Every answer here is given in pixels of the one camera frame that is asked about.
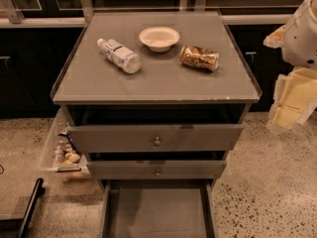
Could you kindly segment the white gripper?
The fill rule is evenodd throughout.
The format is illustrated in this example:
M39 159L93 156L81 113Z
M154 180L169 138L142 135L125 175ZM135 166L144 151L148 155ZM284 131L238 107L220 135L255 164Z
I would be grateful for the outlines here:
M278 76L266 124L272 133L283 133L303 125L317 108L317 70L312 69L317 68L317 0L304 0L264 45L281 48L283 59L295 66Z

